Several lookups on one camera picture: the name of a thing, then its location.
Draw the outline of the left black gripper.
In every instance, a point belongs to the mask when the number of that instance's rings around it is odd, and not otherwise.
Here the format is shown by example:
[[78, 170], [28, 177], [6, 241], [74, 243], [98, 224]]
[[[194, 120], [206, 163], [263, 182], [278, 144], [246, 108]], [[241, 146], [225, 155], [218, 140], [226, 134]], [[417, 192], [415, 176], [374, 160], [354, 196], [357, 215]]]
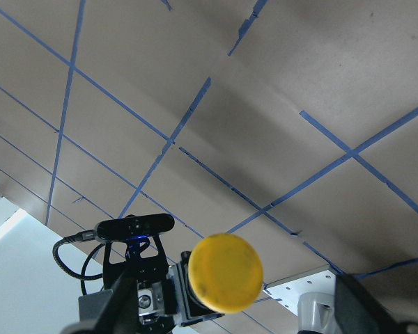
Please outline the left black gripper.
[[[143, 257], [142, 253], [150, 246], [151, 238], [156, 244], [157, 255]], [[160, 238], [140, 237], [124, 241], [127, 246], [125, 261], [119, 263], [110, 262], [113, 242], [98, 242], [105, 247], [102, 272], [104, 290], [112, 288], [125, 271], [137, 279], [138, 333], [171, 333], [176, 327], [173, 316], [176, 314], [177, 300], [173, 280], [167, 278], [169, 265]]]

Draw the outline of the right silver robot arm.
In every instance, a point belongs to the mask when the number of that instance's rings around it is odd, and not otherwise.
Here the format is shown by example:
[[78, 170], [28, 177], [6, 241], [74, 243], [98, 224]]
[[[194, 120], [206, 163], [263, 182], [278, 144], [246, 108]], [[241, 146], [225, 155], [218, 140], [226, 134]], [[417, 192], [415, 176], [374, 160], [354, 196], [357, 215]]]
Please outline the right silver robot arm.
[[[125, 271], [111, 289], [79, 297], [80, 320], [63, 332], [171, 333], [221, 317], [202, 303], [177, 266], [139, 289], [142, 283]], [[417, 321], [393, 318], [352, 276], [316, 272], [284, 286], [285, 306], [297, 315], [299, 333], [418, 333]]]

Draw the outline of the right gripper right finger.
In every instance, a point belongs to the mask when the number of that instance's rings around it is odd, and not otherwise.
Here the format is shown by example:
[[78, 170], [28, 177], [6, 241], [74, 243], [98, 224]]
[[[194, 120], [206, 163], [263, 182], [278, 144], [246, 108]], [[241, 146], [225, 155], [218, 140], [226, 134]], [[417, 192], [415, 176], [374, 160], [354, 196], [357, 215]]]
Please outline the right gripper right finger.
[[334, 316], [342, 333], [418, 333], [418, 321], [395, 319], [351, 275], [336, 277]]

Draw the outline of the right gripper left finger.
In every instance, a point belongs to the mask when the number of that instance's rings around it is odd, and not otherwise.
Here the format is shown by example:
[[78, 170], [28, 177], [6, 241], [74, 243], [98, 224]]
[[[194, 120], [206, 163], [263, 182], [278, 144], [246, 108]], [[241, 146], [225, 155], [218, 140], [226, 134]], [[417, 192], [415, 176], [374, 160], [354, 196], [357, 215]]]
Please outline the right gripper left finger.
[[78, 298], [79, 321], [63, 333], [138, 333], [137, 279], [123, 272], [115, 285]]

